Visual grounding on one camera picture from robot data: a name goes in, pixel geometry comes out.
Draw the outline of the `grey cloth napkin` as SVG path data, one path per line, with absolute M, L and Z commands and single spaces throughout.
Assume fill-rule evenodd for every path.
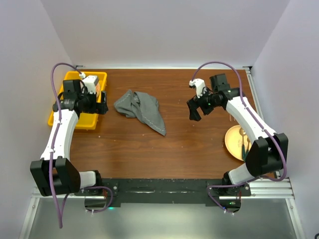
M 115 101 L 114 108 L 126 118 L 137 118 L 157 133 L 166 136 L 165 123 L 159 112 L 159 102 L 154 96 L 128 90 Z

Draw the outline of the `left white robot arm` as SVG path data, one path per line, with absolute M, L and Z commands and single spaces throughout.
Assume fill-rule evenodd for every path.
M 73 132 L 82 114 L 104 115 L 108 111 L 106 92 L 97 93 L 99 79 L 89 75 L 84 80 L 65 80 L 63 92 L 54 103 L 53 126 L 40 160 L 31 162 L 30 171 L 42 196 L 77 193 L 81 189 L 91 195 L 103 191 L 97 170 L 79 172 L 70 162 Z

